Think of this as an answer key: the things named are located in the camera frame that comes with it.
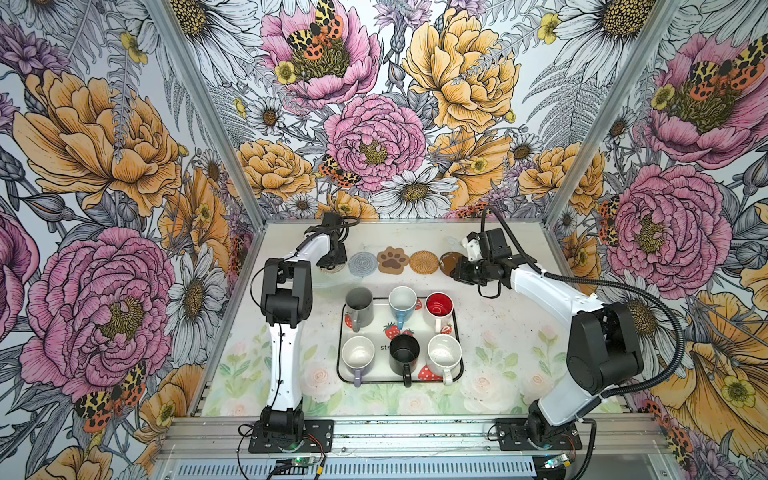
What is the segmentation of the scratched brown wooden round coaster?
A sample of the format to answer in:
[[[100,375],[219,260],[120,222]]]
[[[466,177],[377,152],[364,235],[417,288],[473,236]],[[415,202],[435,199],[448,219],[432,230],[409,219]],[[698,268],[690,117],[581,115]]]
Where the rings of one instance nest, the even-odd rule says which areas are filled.
[[[439,268],[441,272],[450,277],[462,257],[462,253],[454,251],[446,252],[441,255],[439,258]]]

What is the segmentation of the grey woven round coaster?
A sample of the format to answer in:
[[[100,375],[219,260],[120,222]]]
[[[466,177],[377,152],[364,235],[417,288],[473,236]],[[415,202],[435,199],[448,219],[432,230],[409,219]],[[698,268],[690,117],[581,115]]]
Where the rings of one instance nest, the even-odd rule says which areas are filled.
[[[378,270],[377,257],[370,252],[361,251],[355,253],[349,258],[347,267],[351,275],[358,278],[365,278]]]

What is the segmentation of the woven rattan round coaster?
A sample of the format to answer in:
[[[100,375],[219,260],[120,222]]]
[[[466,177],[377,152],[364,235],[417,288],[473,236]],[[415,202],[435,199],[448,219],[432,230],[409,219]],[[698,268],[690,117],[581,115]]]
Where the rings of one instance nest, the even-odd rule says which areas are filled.
[[[430,251],[417,251],[410,256],[409,266],[417,274],[431,275],[439,269],[439,258]]]

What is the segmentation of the cork paw print coaster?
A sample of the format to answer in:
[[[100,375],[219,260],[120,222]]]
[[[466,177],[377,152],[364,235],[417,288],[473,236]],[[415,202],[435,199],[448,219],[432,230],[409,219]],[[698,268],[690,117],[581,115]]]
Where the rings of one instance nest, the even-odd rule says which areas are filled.
[[[389,275],[401,275],[410,262],[403,248],[387,247],[377,255],[378,271]]]

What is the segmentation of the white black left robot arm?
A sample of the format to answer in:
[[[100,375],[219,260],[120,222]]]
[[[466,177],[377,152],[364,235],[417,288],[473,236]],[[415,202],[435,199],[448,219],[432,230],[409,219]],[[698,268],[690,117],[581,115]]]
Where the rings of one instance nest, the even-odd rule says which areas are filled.
[[[294,250],[267,259],[257,271],[262,286],[255,304],[271,341],[270,390],[259,420],[261,438],[269,443],[288,447],[303,440],[300,339],[313,307],[312,269],[346,263],[344,241],[357,223],[351,217],[325,213],[320,224],[305,231]]]

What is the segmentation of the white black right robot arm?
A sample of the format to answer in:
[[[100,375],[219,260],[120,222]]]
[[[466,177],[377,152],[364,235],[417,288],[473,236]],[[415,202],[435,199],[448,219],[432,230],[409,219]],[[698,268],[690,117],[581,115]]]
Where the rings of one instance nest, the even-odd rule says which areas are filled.
[[[495,281],[499,288],[531,299],[569,329],[567,373],[531,404],[525,423],[512,430],[532,448],[549,449],[602,403],[609,388],[644,370],[632,313],[621,303],[585,295],[569,280],[557,280],[533,257],[513,253],[502,228],[472,232],[462,246],[466,253],[451,272],[455,281],[477,287]]]

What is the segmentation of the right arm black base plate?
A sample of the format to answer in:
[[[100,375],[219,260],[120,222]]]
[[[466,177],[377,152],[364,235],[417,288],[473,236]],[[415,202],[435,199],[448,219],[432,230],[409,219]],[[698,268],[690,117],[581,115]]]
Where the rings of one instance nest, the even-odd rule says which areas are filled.
[[[582,440],[574,422],[552,426],[538,417],[499,418],[496,437],[502,451],[578,451]]]

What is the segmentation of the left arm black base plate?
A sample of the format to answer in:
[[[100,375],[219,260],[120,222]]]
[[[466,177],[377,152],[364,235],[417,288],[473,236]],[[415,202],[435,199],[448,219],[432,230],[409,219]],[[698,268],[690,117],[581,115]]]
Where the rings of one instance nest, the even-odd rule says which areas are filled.
[[[310,420],[286,425],[254,425],[248,440],[251,454],[329,453],[332,450],[335,422]]]

